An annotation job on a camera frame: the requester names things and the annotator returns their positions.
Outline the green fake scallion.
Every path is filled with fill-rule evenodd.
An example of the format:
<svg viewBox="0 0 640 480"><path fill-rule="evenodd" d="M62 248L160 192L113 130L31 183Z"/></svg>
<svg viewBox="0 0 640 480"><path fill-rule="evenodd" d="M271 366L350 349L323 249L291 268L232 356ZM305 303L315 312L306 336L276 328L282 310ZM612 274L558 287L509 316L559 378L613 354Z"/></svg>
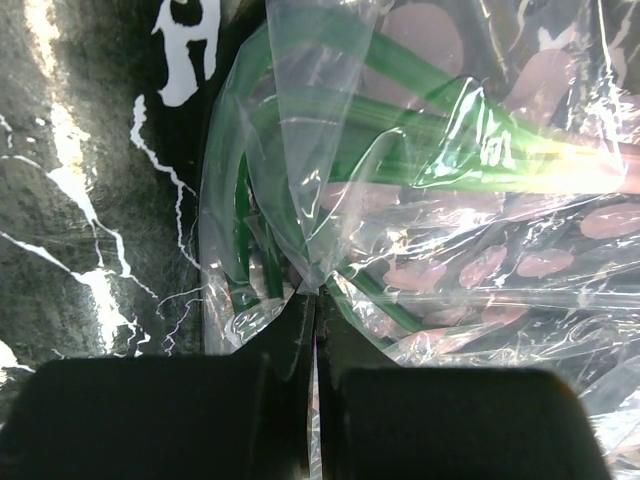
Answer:
<svg viewBox="0 0 640 480"><path fill-rule="evenodd" d="M537 126L391 37L351 20L259 29L212 116L202 184L233 311L342 276L397 324L389 296L509 302L639 265L630 222L572 215L636 207L639 148Z"/></svg>

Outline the clear zip top bag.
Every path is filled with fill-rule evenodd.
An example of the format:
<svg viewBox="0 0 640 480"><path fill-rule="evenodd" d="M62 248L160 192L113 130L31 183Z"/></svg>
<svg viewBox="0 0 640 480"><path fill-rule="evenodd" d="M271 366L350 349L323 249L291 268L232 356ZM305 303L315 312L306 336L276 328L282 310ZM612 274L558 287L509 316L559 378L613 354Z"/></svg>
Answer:
<svg viewBox="0 0 640 480"><path fill-rule="evenodd" d="M269 1L213 108L204 348L326 289L403 366L542 367L639 475L639 5Z"/></svg>

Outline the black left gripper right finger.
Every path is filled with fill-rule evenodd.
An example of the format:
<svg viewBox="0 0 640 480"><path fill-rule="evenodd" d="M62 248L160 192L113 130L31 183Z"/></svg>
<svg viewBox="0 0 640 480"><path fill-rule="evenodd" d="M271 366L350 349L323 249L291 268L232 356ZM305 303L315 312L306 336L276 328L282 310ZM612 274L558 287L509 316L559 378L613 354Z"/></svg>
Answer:
<svg viewBox="0 0 640 480"><path fill-rule="evenodd" d="M316 313L327 479L606 479L576 395L551 372L402 367L329 293Z"/></svg>

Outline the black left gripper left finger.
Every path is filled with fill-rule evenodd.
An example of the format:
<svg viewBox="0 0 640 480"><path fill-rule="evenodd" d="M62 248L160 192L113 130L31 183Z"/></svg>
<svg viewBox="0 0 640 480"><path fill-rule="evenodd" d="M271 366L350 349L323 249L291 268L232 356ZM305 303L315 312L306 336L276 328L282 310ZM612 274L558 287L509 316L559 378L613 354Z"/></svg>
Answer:
<svg viewBox="0 0 640 480"><path fill-rule="evenodd" d="M40 367L1 430L5 479L301 479L315 301L296 295L222 356Z"/></svg>

